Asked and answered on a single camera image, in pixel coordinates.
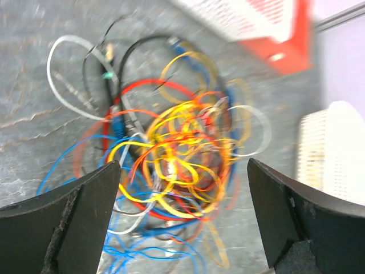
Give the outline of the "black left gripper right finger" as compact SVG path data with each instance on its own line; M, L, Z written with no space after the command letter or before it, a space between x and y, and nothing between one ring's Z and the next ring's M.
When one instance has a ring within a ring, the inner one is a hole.
M364 273L364 206L253 158L247 172L269 268L276 273Z

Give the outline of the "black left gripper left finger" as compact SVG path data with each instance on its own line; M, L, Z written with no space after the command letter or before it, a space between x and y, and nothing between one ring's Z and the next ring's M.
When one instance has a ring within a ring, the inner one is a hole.
M1 273L96 273L120 182L114 160L1 208Z

